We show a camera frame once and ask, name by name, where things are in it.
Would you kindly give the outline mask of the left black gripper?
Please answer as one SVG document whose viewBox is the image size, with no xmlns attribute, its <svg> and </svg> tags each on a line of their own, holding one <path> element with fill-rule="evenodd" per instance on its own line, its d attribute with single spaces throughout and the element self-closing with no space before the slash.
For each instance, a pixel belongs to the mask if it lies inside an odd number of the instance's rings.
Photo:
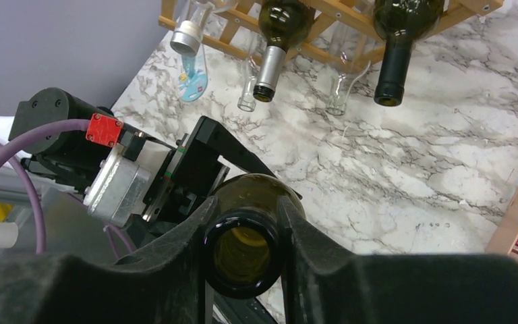
<svg viewBox="0 0 518 324">
<path fill-rule="evenodd" d="M 230 168 L 222 156 L 247 173 L 274 173 L 220 122 L 202 116 L 191 135 L 185 135 L 156 173 L 144 197 L 143 220 L 180 223 L 221 184 Z"/>
</svg>

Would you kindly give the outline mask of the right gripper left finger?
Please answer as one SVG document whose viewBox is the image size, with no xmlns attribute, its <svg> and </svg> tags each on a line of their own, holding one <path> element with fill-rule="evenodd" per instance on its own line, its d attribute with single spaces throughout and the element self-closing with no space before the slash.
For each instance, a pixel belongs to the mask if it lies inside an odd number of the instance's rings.
<svg viewBox="0 0 518 324">
<path fill-rule="evenodd" d="M 217 198 L 207 198 L 113 265 L 68 254 L 0 257 L 0 323 L 210 323 L 202 243 L 217 213 Z"/>
</svg>

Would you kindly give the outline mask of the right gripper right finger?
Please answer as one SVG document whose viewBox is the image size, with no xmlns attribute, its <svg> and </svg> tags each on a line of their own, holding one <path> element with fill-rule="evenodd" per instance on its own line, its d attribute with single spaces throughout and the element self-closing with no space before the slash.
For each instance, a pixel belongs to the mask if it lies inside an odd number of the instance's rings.
<svg viewBox="0 0 518 324">
<path fill-rule="evenodd" d="M 277 204 L 288 323 L 518 323 L 518 262 L 498 254 L 357 255 Z"/>
</svg>

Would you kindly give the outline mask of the green wine bottle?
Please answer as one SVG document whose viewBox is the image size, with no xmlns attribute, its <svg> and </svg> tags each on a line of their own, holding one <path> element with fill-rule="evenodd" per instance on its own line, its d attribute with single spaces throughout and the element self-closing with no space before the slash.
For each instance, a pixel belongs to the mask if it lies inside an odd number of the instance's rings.
<svg viewBox="0 0 518 324">
<path fill-rule="evenodd" d="M 253 89 L 253 97 L 257 101 L 269 103 L 273 100 L 287 52 L 306 40 L 314 24 L 315 14 L 316 9 L 309 1 L 263 2 L 258 26 L 266 41 L 266 48 Z"/>
<path fill-rule="evenodd" d="M 373 26 L 385 42 L 374 102 L 385 107 L 403 101 L 414 43 L 429 35 L 444 12 L 439 0 L 382 0 L 374 2 Z"/>
<path fill-rule="evenodd" d="M 304 216 L 301 195 L 260 173 L 231 178 L 212 195 L 217 198 L 219 213 L 210 218 L 204 235 L 207 282 L 229 298 L 263 294 L 280 276 L 286 259 L 277 201 L 287 197 Z"/>
</svg>

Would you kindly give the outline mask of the clear bottle silver cap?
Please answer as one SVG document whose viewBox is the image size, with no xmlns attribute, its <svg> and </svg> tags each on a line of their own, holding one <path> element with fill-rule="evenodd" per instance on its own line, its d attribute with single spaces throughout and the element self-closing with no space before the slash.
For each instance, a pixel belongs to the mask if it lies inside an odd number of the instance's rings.
<svg viewBox="0 0 518 324">
<path fill-rule="evenodd" d="M 211 13 L 229 7 L 229 1 L 188 1 L 173 31 L 170 46 L 178 54 L 195 57 L 202 44 L 204 26 Z"/>
</svg>

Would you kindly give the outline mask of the square clear glass bottle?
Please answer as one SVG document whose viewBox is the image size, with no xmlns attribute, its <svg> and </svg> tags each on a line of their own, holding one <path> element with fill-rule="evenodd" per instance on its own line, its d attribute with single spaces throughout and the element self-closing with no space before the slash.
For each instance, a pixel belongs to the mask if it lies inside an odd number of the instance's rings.
<svg viewBox="0 0 518 324">
<path fill-rule="evenodd" d="M 256 100 L 253 97 L 253 88 L 256 84 L 262 55 L 264 51 L 264 40 L 260 34 L 249 32 L 246 37 L 246 56 L 241 61 L 239 71 L 243 78 L 241 94 L 237 107 L 245 112 L 253 112 L 256 108 Z"/>
</svg>

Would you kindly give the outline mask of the slim clear glass bottle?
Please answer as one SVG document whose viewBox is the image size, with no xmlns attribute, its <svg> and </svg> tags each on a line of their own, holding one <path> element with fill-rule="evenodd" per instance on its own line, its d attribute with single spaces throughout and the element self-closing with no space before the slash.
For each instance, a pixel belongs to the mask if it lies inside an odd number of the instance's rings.
<svg viewBox="0 0 518 324">
<path fill-rule="evenodd" d="M 338 23 L 335 28 L 328 52 L 336 57 L 329 63 L 333 70 L 330 79 L 330 91 L 325 111 L 334 116 L 345 114 L 351 89 L 370 68 L 370 59 L 365 58 L 372 50 L 375 40 L 358 30 Z"/>
</svg>

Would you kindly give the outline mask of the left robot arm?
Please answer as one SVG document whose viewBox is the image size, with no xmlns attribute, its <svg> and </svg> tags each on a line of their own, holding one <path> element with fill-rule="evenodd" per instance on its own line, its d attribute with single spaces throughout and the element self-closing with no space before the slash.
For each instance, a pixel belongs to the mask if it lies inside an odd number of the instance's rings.
<svg viewBox="0 0 518 324">
<path fill-rule="evenodd" d="M 201 117 L 174 145 L 60 88 L 46 88 L 0 117 L 0 169 L 10 164 L 28 193 L 36 252 L 47 247 L 34 183 L 83 196 L 89 215 L 114 228 L 179 223 L 221 184 L 230 165 L 271 170 L 220 122 Z"/>
</svg>

